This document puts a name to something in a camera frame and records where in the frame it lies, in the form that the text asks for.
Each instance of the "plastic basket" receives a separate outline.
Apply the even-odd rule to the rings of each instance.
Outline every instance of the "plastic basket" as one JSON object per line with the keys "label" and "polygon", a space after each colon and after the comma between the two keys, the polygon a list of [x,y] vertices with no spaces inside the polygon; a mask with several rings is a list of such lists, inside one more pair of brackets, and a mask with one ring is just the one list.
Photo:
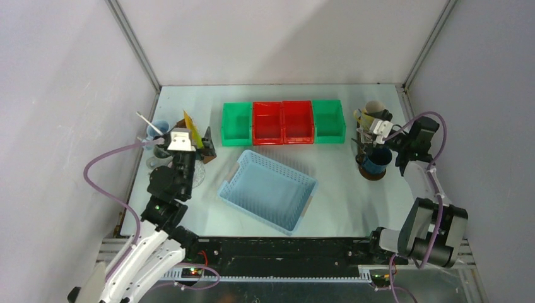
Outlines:
{"label": "plastic basket", "polygon": [[284,144],[314,143],[314,115],[310,101],[283,101]]}
{"label": "plastic basket", "polygon": [[313,100],[315,142],[344,143],[346,123],[340,100]]}
{"label": "plastic basket", "polygon": [[310,176],[246,150],[223,181],[218,196],[230,206],[292,235],[317,184]]}
{"label": "plastic basket", "polygon": [[252,145],[252,103],[223,104],[221,142],[223,146]]}
{"label": "plastic basket", "polygon": [[253,145],[282,145],[282,126],[281,102],[253,102]]}

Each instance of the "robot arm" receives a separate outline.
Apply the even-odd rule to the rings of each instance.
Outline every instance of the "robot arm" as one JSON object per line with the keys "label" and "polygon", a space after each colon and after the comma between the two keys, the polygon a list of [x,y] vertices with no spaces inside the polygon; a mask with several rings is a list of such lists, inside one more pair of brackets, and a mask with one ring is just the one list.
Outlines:
{"label": "robot arm", "polygon": [[442,203],[442,216],[428,262],[451,267],[464,235],[468,214],[466,210],[451,205],[437,179],[436,167],[428,168],[432,160],[428,153],[431,139],[439,124],[429,117],[416,119],[409,133],[399,133],[386,140],[393,132],[388,120],[375,119],[370,127],[373,146],[384,145],[398,152],[396,167],[405,178],[415,199],[414,205],[400,231],[382,229],[379,246],[405,258],[422,260],[430,245],[431,225],[437,223],[438,206]]}

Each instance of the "cable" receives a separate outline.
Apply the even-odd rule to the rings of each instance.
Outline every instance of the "cable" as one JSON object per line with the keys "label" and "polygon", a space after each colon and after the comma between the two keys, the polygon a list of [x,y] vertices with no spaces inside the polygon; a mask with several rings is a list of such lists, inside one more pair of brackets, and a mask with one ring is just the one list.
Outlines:
{"label": "cable", "polygon": [[399,133],[401,133],[403,131],[403,129],[406,129],[409,125],[412,125],[412,123],[414,123],[415,120],[417,120],[417,119],[419,119],[419,118],[421,118],[423,116],[427,116],[427,115],[435,116],[440,120],[440,122],[442,123],[442,129],[443,129],[442,132],[443,132],[444,135],[442,136],[442,144],[440,145],[440,148],[438,149],[437,155],[435,155],[435,157],[427,165],[427,171],[428,171],[427,175],[428,175],[429,179],[431,180],[431,184],[433,185],[434,190],[435,190],[435,194],[437,195],[438,212],[437,212],[437,221],[435,222],[435,227],[433,228],[433,232],[431,233],[431,238],[429,239],[429,245],[427,246],[427,250],[425,251],[425,255],[423,256],[420,264],[415,263],[416,267],[418,267],[419,269],[424,268],[425,265],[427,264],[427,261],[429,260],[429,257],[431,256],[431,251],[433,250],[433,246],[435,245],[435,241],[437,240],[437,235],[438,235],[438,230],[440,229],[440,224],[442,223],[442,212],[444,210],[444,203],[442,201],[442,196],[440,195],[441,193],[438,190],[437,183],[435,182],[435,179],[433,178],[433,175],[429,170],[431,170],[431,168],[433,167],[433,165],[435,164],[437,159],[440,157],[440,155],[444,151],[444,147],[446,146],[446,138],[447,138],[447,135],[448,135],[446,122],[444,121],[444,118],[437,112],[432,112],[432,111],[422,112],[421,114],[419,114],[416,117],[412,118],[403,127],[398,129],[395,133],[393,133],[390,136],[385,138],[385,141],[388,141],[388,140],[392,139],[393,137],[395,137]]}
{"label": "cable", "polygon": [[206,252],[200,251],[198,254],[202,254],[204,256],[204,265],[208,266],[208,257],[206,256]]}
{"label": "cable", "polygon": [[123,201],[120,198],[114,196],[113,194],[108,193],[107,191],[102,189],[100,186],[96,185],[93,181],[91,181],[91,179],[89,179],[89,176],[88,176],[89,169],[91,168],[91,166],[93,166],[98,161],[101,161],[102,159],[104,159],[106,157],[109,157],[111,155],[115,155],[116,153],[124,152],[126,150],[130,150],[130,149],[136,148],[136,147],[143,147],[143,146],[147,146],[147,145],[162,144],[163,143],[162,141],[163,141],[163,139],[161,139],[161,138],[157,139],[157,140],[154,140],[154,141],[149,141],[149,142],[140,142],[140,141],[138,141],[138,142],[136,142],[134,144],[123,146],[121,148],[117,148],[117,149],[112,150],[112,151],[108,151],[107,153],[103,153],[102,155],[98,156],[97,158],[94,158],[93,160],[89,161],[89,163],[87,163],[87,165],[84,168],[83,175],[84,175],[85,181],[91,187],[96,189],[99,193],[101,193],[104,196],[114,200],[115,202],[117,202],[118,204],[120,204],[121,206],[126,208],[128,211],[130,211],[130,213],[132,213],[132,216],[134,217],[134,220],[136,221],[136,233],[134,235],[134,239],[132,240],[132,243],[128,246],[128,248],[125,250],[124,254],[119,258],[119,260],[115,263],[115,265],[113,265],[113,267],[110,269],[110,271],[106,274],[106,282],[115,273],[117,268],[121,265],[123,260],[130,253],[130,251],[132,251],[132,246],[134,246],[136,243],[138,243],[139,233],[141,232],[141,222],[139,221],[139,217],[136,214],[136,212],[125,201]]}
{"label": "cable", "polygon": [[409,296],[411,296],[414,303],[418,303],[418,300],[416,300],[416,297],[408,289],[399,287],[399,286],[394,286],[394,275],[392,274],[392,265],[394,264],[394,258],[396,256],[397,254],[393,254],[390,257],[390,261],[388,262],[388,273],[390,274],[390,287],[385,287],[385,288],[389,288],[390,290],[392,290],[392,295],[394,296],[394,300],[396,300],[396,303],[399,303],[399,300],[397,299],[396,290],[402,290],[403,292],[406,292]]}
{"label": "cable", "polygon": [[160,287],[167,287],[167,286],[180,286],[182,289],[191,289],[191,290],[205,290],[205,289],[209,289],[209,288],[212,288],[212,287],[216,286],[221,281],[220,274],[215,269],[213,269],[211,267],[203,266],[203,265],[199,265],[199,264],[192,264],[192,263],[179,263],[179,264],[177,264],[177,266],[196,267],[196,268],[202,268],[204,270],[211,271],[214,275],[216,275],[216,281],[214,283],[212,283],[212,284],[210,284],[208,286],[204,286],[204,287],[187,286],[187,285],[184,285],[184,284],[180,284],[179,282],[176,282],[176,281],[166,282],[166,283],[155,285],[154,287],[149,289],[148,292],[151,292],[154,289],[157,289],[157,288],[160,288]]}

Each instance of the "gray wall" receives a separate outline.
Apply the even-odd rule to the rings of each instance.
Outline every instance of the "gray wall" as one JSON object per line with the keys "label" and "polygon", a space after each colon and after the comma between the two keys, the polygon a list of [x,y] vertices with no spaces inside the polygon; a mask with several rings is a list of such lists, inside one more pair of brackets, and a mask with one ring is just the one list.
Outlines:
{"label": "gray wall", "polygon": [[491,302],[533,302],[535,1],[459,1],[409,89],[444,115],[438,161]]}
{"label": "gray wall", "polygon": [[[134,142],[155,93],[105,1],[3,1],[0,302],[67,302],[120,209],[87,162]],[[90,176],[126,196],[136,152]]]}

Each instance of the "table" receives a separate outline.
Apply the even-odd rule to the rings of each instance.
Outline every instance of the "table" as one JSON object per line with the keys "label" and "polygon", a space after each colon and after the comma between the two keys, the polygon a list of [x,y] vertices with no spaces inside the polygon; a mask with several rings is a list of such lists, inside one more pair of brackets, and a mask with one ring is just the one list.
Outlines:
{"label": "table", "polygon": [[[378,226],[400,229],[414,199],[394,161],[380,181],[368,181],[355,165],[356,121],[353,111],[366,102],[380,100],[394,115],[393,122],[405,118],[393,84],[378,85],[227,85],[164,86],[156,105],[154,120],[173,125],[184,118],[185,110],[199,132],[211,127],[217,158],[205,166],[206,177],[196,187],[181,224],[204,236],[285,237],[226,205],[217,190],[245,147],[221,145],[221,114],[225,102],[340,99],[346,121],[346,141],[332,145],[250,146],[266,156],[300,167],[319,181],[319,187],[294,237],[363,237]],[[139,163],[129,204],[141,214],[150,198],[146,191],[150,170],[145,161],[152,151],[144,151]],[[135,232],[135,222],[127,213],[121,235]]]}

